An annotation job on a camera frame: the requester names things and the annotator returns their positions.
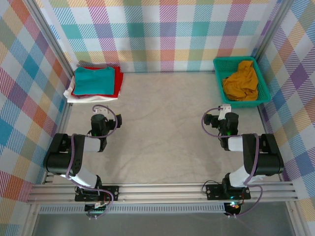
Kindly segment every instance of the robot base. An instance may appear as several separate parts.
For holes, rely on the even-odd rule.
[[[102,185],[100,177],[97,176],[95,188],[104,189],[111,192],[114,196],[114,201],[118,200],[119,186]],[[109,194],[100,191],[91,191],[83,188],[75,188],[75,202],[99,202],[99,201],[111,201]]]
[[[229,174],[226,174],[221,184],[207,184],[208,200],[248,200],[251,199],[250,189],[247,187],[233,187],[230,184]]]

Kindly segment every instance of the floor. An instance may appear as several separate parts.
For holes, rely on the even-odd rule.
[[[213,73],[125,74],[119,99],[103,104],[123,118],[104,152],[84,154],[83,164],[103,183],[221,181],[243,165],[241,152],[224,151],[201,128],[204,112],[222,104]],[[73,105],[67,134],[91,129],[93,105]],[[239,115],[239,133],[264,133],[257,108],[232,111]]]

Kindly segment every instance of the mounting plate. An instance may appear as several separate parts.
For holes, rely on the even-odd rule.
[[[119,186],[102,185],[100,189],[104,189],[111,192],[114,196],[114,201],[118,200]],[[76,202],[98,202],[98,201],[104,201],[104,199],[106,201],[110,201],[109,195],[104,192],[87,191],[79,187],[77,187],[75,190],[74,200]]]
[[[224,192],[222,184],[207,184],[206,185],[207,200],[242,200],[242,193],[235,193],[233,195]],[[251,199],[249,188],[245,188],[244,199]]]

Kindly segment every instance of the mustard yellow cloth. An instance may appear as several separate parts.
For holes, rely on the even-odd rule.
[[[223,80],[223,90],[230,100],[255,101],[258,98],[258,78],[252,66],[253,61],[244,60],[238,71]]]

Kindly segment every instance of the teal shirt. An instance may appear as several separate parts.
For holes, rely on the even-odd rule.
[[[100,70],[89,70],[79,67],[74,72],[75,95],[104,94],[113,95],[115,85],[115,70],[107,67]]]

